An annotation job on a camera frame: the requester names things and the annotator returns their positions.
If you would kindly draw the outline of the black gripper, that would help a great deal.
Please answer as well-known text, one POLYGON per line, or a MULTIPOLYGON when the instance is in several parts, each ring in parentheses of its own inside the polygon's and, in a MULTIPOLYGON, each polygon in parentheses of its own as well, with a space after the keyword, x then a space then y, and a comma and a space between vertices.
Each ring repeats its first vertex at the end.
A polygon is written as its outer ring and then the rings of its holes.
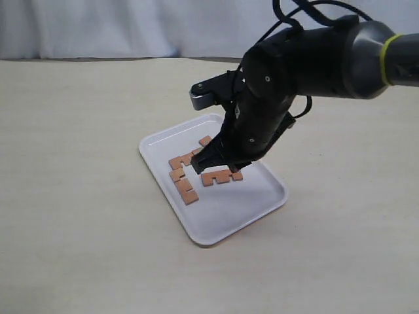
POLYGON ((192 157, 195 173, 224 165, 237 173, 258 160, 296 96, 348 98, 343 63, 349 37, 344 28, 287 28, 250 48, 233 122, 192 157))

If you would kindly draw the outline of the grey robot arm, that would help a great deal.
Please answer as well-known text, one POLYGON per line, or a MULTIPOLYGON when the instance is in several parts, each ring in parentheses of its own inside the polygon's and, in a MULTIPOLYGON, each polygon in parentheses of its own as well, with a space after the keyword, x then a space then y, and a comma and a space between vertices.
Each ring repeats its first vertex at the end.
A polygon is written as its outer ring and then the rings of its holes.
POLYGON ((252 46, 239 71, 191 87, 193 107, 220 105, 220 132, 192 158, 197 173, 216 166, 237 172, 261 159, 296 118, 297 96, 373 99, 390 86, 418 85, 418 36, 381 22, 284 29, 252 46))

